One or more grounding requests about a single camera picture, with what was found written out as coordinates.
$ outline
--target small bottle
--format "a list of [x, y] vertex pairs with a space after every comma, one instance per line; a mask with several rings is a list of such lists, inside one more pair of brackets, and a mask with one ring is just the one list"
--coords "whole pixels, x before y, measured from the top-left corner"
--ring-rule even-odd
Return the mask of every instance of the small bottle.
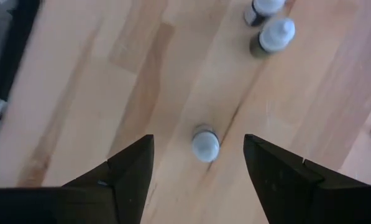
[[198, 126], [192, 139], [192, 151], [202, 162], [212, 162], [217, 159], [220, 142], [213, 129], [205, 124]]
[[245, 10], [244, 17], [248, 26], [257, 27], [271, 16], [278, 13], [285, 5], [286, 0], [253, 0]]
[[285, 49], [296, 33], [290, 18], [270, 22], [250, 40], [250, 52], [254, 57], [264, 58]]

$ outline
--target butcher block countertop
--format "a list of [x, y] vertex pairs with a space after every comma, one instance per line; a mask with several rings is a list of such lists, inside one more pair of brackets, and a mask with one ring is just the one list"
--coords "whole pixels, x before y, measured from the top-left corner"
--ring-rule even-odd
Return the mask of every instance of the butcher block countertop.
[[[251, 0], [46, 0], [0, 130], [0, 187], [62, 185], [155, 136], [142, 223], [267, 223], [244, 134], [371, 184], [371, 0], [287, 1], [266, 60]], [[193, 129], [221, 142], [211, 164]]]

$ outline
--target dropper bottle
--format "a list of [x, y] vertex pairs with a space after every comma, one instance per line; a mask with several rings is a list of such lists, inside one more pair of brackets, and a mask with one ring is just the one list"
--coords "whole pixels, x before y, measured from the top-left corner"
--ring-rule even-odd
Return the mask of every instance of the dropper bottle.
[[244, 12], [244, 19], [248, 26], [257, 27], [267, 19], [278, 13], [285, 5], [286, 0], [253, 0], [250, 7]]
[[295, 23], [290, 18], [269, 22], [250, 40], [250, 52], [257, 58], [279, 52], [289, 45], [295, 33]]

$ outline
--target wooden surface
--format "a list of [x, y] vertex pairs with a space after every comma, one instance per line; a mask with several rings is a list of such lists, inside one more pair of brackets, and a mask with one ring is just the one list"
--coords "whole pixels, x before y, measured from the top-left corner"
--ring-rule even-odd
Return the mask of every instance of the wooden surface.
[[[371, 0], [288, 1], [260, 61], [250, 0], [47, 0], [0, 131], [0, 187], [62, 185], [145, 134], [142, 223], [267, 223], [242, 155], [252, 133], [371, 184]], [[195, 126], [222, 148], [203, 164]]]

